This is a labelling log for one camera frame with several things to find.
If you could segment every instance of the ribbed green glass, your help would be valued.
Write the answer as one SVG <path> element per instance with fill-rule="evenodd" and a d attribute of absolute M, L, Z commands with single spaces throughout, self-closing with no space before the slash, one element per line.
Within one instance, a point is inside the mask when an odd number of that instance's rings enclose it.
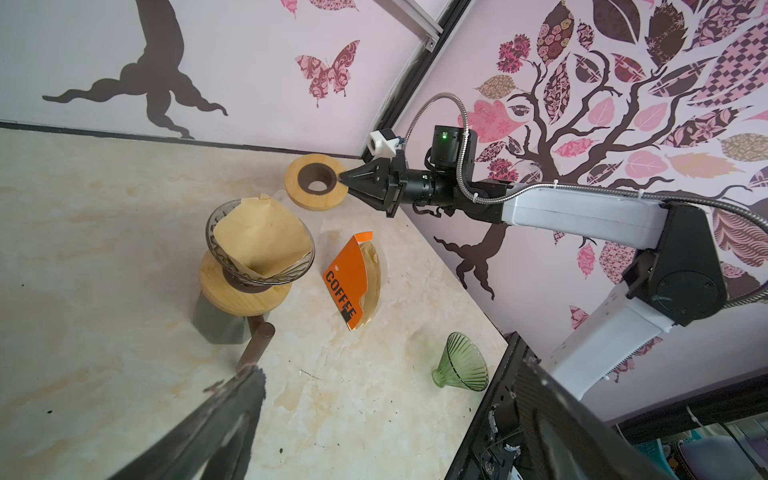
<path fill-rule="evenodd" d="M 432 380 L 440 388 L 450 385 L 481 392 L 488 386 L 488 367 L 478 347 L 463 333 L 454 332 L 448 335 Z"/>

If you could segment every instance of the marble surface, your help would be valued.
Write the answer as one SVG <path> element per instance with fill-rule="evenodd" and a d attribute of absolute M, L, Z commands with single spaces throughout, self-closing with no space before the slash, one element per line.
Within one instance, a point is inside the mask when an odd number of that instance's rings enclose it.
<path fill-rule="evenodd" d="M 106 478 L 233 375 L 245 344 L 190 323 L 205 221 L 280 189 L 296 156 L 7 130 L 0 155 L 0 477 Z M 388 277 L 350 332 L 320 271 L 364 230 Z M 247 477 L 443 478 L 482 393 L 429 373 L 450 332 L 491 373 L 503 339 L 402 212 L 348 197 L 316 240 L 270 315 Z"/>

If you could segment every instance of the wooden ring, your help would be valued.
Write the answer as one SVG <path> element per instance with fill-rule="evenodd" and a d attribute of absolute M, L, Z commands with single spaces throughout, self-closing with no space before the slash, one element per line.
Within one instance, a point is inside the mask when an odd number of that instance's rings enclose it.
<path fill-rule="evenodd" d="M 339 182 L 339 174 L 344 171 L 341 162 L 328 155 L 298 157 L 286 171 L 286 192 L 296 205 L 307 210 L 334 208 L 346 197 L 347 187 Z M 316 181 L 324 184 L 325 189 L 311 190 L 310 184 Z"/>

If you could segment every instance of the wall mural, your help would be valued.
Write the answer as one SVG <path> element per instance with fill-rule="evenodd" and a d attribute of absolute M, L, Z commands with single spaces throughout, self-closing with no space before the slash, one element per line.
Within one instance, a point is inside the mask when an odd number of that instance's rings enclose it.
<path fill-rule="evenodd" d="M 299 8 L 299 0 L 280 0 L 283 7 L 288 9 L 288 12 L 293 13 L 293 17 L 296 17 L 296 10 Z M 312 5 L 315 5 L 321 10 L 341 10 L 342 8 L 354 8 L 357 10 L 354 0 L 310 0 Z"/>
<path fill-rule="evenodd" d="M 195 107 L 200 111 L 227 110 L 210 103 L 200 95 L 192 80 L 179 71 L 184 56 L 184 39 L 176 20 L 176 12 L 168 0 L 136 0 L 141 29 L 147 46 L 136 63 L 125 65 L 120 79 L 102 78 L 93 83 L 90 90 L 67 90 L 43 100 L 66 104 L 75 98 L 104 102 L 115 95 L 146 95 L 147 118 L 158 127 L 181 133 L 182 138 L 193 138 L 188 129 L 176 125 L 166 112 L 170 107 L 170 93 L 178 104 Z"/>
<path fill-rule="evenodd" d="M 328 96 L 328 86 L 333 86 L 333 92 L 344 92 L 346 97 L 346 85 L 349 83 L 349 70 L 347 67 L 355 61 L 355 53 L 360 40 L 355 40 L 341 51 L 329 67 L 318 58 L 309 55 L 296 57 L 296 63 L 301 67 L 304 78 L 311 80 L 310 95 L 316 99 L 316 106 L 320 108 L 320 98 Z"/>
<path fill-rule="evenodd" d="M 535 45 L 525 34 L 501 44 L 496 65 L 501 74 L 476 88 L 488 100 L 475 102 L 469 125 L 478 132 L 478 142 L 488 145 L 475 161 L 487 162 L 488 177 L 495 180 L 559 180 L 635 190 L 668 184 L 662 191 L 699 197 L 703 195 L 676 190 L 676 180 L 747 172 L 752 174 L 747 185 L 730 185 L 710 198 L 734 201 L 727 197 L 733 189 L 759 194 L 768 187 L 768 167 L 759 163 L 768 161 L 768 136 L 728 134 L 740 122 L 768 121 L 766 105 L 748 103 L 768 81 L 768 2 L 762 11 L 758 3 L 591 0 L 592 18 L 579 20 L 565 1 L 557 3 L 543 18 Z M 640 15 L 638 8 L 650 9 L 648 21 L 641 20 L 648 15 Z M 592 48 L 598 37 L 599 50 Z M 644 56 L 637 55 L 635 45 Z M 720 45 L 719 50 L 708 48 L 719 54 L 702 59 L 698 49 L 709 45 Z M 684 66 L 668 68 L 673 60 Z M 532 84 L 518 84 L 524 81 L 514 75 L 519 72 L 535 76 Z M 700 108 L 700 113 L 679 118 L 683 104 Z M 706 153 L 687 150 L 705 144 Z M 768 217 L 768 198 L 762 198 L 766 194 L 768 189 L 759 201 L 744 206 Z M 712 218 L 722 251 L 732 252 L 745 266 L 759 267 L 768 260 L 768 238 L 761 230 L 722 210 L 713 210 Z M 456 269 L 462 283 L 474 267 L 492 300 L 488 265 L 494 263 L 505 229 L 491 225 L 481 243 L 462 247 L 435 238 L 464 259 Z M 564 235 L 554 232 L 554 244 Z M 630 247 L 590 238 L 583 238 L 574 253 L 574 267 L 585 278 L 599 264 L 613 283 L 621 281 L 634 257 Z M 724 263 L 723 272 L 731 297 L 759 285 L 737 266 Z M 574 322 L 577 313 L 586 315 L 573 306 Z M 652 340 L 636 354 L 645 354 L 659 341 Z M 629 358 L 614 372 L 618 376 L 633 365 Z"/>

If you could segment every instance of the black trim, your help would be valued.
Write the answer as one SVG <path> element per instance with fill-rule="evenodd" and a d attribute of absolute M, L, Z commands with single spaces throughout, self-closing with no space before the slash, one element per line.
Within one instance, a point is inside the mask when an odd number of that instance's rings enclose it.
<path fill-rule="evenodd" d="M 768 374 L 642 413 L 618 426 L 633 444 L 698 428 L 686 407 L 690 407 L 701 425 L 732 422 L 768 412 Z"/>
<path fill-rule="evenodd" d="M 150 135 L 135 135 L 135 134 L 119 134 L 110 131 L 97 131 L 97 130 L 82 130 L 80 128 L 66 128 L 66 127 L 49 127 L 47 125 L 32 125 L 32 124 L 19 124 L 15 122 L 0 121 L 0 128 L 8 128 L 9 130 L 28 130 L 28 131 L 42 131 L 49 134 L 70 134 L 70 135 L 85 135 L 89 137 L 99 138 L 121 138 L 123 140 L 143 140 L 154 141 L 162 144 L 186 144 L 197 145 L 199 147 L 218 147 L 218 148 L 233 148 L 235 150 L 252 150 L 252 151 L 271 151 L 278 154 L 317 154 L 323 152 L 294 150 L 291 148 L 275 148 L 275 147 L 259 147 L 257 145 L 239 145 L 239 144 L 220 144 L 213 141 L 198 141 L 187 140 L 184 138 L 172 138 L 172 137 L 152 137 Z M 330 157 L 337 158 L 355 158 L 359 159 L 356 155 L 342 155 L 342 154 L 325 154 Z"/>
<path fill-rule="evenodd" d="M 426 49 L 422 51 L 419 59 L 414 62 L 414 65 L 408 70 L 408 73 L 406 73 L 406 77 L 400 84 L 398 94 L 389 102 L 386 110 L 384 110 L 384 115 L 382 115 L 381 120 L 376 124 L 374 130 L 382 130 L 384 128 L 392 128 L 395 126 L 395 122 L 397 122 L 397 119 L 406 109 L 408 101 L 416 92 L 416 88 L 421 84 L 429 67 L 435 61 L 435 58 L 437 58 L 440 49 L 448 41 L 453 29 L 458 24 L 462 15 L 464 15 L 464 11 L 469 7 L 469 2 L 471 1 L 472 0 L 453 0 L 451 2 L 438 22 L 442 27 L 442 33 L 435 45 L 435 49 L 433 51 Z M 373 160 L 373 156 L 368 152 L 367 148 L 363 151 L 361 157 L 365 162 Z"/>

